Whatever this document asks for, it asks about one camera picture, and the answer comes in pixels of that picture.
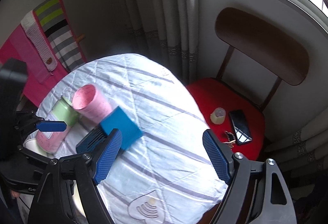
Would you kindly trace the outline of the blue and black tin cup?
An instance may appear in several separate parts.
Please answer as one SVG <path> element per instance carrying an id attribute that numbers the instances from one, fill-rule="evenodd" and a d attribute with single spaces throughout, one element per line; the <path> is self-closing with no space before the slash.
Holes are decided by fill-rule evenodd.
<path id="1" fill-rule="evenodd" d="M 121 132 L 122 150 L 127 150 L 142 137 L 139 127 L 118 106 L 77 144 L 76 152 L 78 154 L 92 152 L 99 143 L 105 141 L 113 129 Z"/>

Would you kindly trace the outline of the pink plastic cup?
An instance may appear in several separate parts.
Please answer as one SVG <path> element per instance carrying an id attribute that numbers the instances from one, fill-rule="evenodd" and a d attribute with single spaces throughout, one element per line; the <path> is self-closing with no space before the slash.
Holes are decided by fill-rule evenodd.
<path id="1" fill-rule="evenodd" d="M 72 107 L 82 116 L 99 124 L 113 108 L 95 84 L 86 84 L 73 95 Z"/>

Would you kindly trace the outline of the green and pink tin can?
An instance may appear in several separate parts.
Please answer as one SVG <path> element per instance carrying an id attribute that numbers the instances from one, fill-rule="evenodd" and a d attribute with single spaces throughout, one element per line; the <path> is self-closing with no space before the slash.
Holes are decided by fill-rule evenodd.
<path id="1" fill-rule="evenodd" d="M 44 121 L 37 124 L 36 140 L 47 153 L 54 154 L 69 130 L 77 123 L 79 113 L 65 97 L 53 106 Z"/>

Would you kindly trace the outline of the black smartphone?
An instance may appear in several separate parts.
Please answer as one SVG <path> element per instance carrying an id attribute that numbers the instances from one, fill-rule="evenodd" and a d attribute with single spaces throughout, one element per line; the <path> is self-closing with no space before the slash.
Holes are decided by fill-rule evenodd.
<path id="1" fill-rule="evenodd" d="M 229 118 L 237 144 L 243 145 L 250 143 L 252 136 L 244 112 L 242 110 L 231 111 L 229 112 Z"/>

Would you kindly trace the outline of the pink towel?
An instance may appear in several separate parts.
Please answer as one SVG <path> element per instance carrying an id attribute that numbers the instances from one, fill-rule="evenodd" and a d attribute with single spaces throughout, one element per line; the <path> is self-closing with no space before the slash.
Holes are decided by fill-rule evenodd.
<path id="1" fill-rule="evenodd" d="M 39 106 L 52 88 L 67 75 L 61 63 L 57 63 L 54 71 L 46 68 L 21 25 L 18 25 L 1 47 L 1 63 L 5 63 L 9 58 L 27 64 L 28 80 L 23 93 L 36 106 Z"/>

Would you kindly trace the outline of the white striped quilted tablecloth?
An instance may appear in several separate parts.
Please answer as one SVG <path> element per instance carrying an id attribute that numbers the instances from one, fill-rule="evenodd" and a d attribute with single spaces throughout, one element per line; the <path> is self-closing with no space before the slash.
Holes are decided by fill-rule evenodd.
<path id="1" fill-rule="evenodd" d="M 146 202 L 158 210 L 152 223 L 198 223 L 222 201 L 227 185 L 202 144 L 208 126 L 189 91 L 167 68 L 138 54 L 91 61 L 64 77 L 37 115 L 46 117 L 59 98 L 71 99 L 90 83 L 142 131 L 98 185 L 115 223 L 148 223 L 140 214 Z"/>

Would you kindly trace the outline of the knitted pink white cloth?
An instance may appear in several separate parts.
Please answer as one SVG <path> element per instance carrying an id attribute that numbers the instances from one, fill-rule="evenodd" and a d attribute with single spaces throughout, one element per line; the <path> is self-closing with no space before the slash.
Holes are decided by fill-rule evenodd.
<path id="1" fill-rule="evenodd" d="M 36 48 L 41 60 L 48 71 L 54 71 L 57 68 L 57 59 L 50 48 L 49 42 L 45 37 L 43 30 L 37 20 L 35 12 L 28 12 L 20 22 L 26 36 Z"/>

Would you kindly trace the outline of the wooden chair with red seat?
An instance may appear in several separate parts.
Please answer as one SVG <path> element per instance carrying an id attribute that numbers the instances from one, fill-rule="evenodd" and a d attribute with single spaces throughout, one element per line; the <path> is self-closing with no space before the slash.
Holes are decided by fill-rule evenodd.
<path id="1" fill-rule="evenodd" d="M 267 21 L 243 10 L 227 7 L 216 18 L 215 33 L 229 47 L 214 78 L 202 78 L 187 86 L 200 112 L 218 139 L 233 133 L 229 112 L 242 110 L 252 141 L 234 144 L 232 150 L 256 160 L 265 139 L 263 111 L 281 83 L 300 85 L 309 72 L 307 50 L 293 37 Z M 211 113 L 225 109 L 225 121 L 213 124 Z"/>

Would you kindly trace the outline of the striped grey green towel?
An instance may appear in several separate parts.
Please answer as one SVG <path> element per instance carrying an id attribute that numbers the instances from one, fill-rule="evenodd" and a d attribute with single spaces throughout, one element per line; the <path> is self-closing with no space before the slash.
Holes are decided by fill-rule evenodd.
<path id="1" fill-rule="evenodd" d="M 45 0 L 34 9 L 34 14 L 61 65 L 68 72 L 84 65 L 86 59 L 72 31 L 63 0 Z"/>

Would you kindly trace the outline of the grey curtain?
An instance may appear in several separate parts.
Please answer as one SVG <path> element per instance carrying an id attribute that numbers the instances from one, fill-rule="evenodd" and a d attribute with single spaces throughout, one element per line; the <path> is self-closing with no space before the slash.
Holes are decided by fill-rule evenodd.
<path id="1" fill-rule="evenodd" d="M 196 79 L 198 0 L 119 0 L 135 53 L 169 68 L 184 84 Z"/>

